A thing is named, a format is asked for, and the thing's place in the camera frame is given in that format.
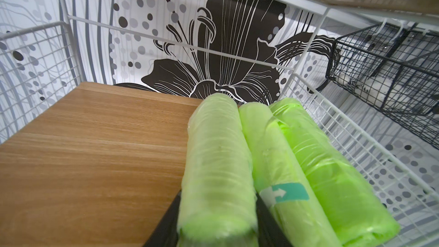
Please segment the pale green roll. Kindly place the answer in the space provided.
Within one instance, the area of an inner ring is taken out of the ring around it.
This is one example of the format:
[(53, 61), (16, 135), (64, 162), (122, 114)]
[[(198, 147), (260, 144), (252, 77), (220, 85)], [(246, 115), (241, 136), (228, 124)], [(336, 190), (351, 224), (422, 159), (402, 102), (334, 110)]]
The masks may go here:
[(252, 157), (237, 104), (226, 94), (208, 96), (189, 119), (187, 134), (178, 246), (258, 246)]

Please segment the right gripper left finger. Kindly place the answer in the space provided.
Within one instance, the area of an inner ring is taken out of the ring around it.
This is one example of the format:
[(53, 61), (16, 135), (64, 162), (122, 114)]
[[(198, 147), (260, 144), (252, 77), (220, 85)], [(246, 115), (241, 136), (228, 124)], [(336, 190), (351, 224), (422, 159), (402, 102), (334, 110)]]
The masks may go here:
[(161, 218), (153, 233), (149, 236), (143, 247), (177, 247), (178, 232), (177, 220), (181, 191), (179, 191), (169, 208)]

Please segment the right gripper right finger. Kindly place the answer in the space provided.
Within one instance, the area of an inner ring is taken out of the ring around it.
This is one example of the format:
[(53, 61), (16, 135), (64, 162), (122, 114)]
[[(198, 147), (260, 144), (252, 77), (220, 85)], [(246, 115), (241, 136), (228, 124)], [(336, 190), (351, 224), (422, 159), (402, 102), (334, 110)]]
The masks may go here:
[(256, 194), (259, 247), (293, 247), (259, 194)]

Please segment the green roll front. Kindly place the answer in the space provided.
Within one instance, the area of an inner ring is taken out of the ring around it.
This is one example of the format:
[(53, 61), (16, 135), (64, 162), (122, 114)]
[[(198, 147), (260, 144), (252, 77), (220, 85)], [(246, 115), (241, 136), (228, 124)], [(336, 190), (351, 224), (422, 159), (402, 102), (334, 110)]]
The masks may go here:
[(239, 108), (252, 154), (254, 188), (294, 247), (339, 247), (317, 197), (268, 106)]

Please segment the green roll sideways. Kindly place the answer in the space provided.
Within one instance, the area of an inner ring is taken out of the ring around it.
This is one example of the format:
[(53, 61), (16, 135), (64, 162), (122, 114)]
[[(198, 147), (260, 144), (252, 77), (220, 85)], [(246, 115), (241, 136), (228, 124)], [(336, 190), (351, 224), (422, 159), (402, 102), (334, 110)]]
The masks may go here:
[(364, 176), (294, 98), (270, 105), (312, 191), (344, 247), (377, 247), (401, 228)]

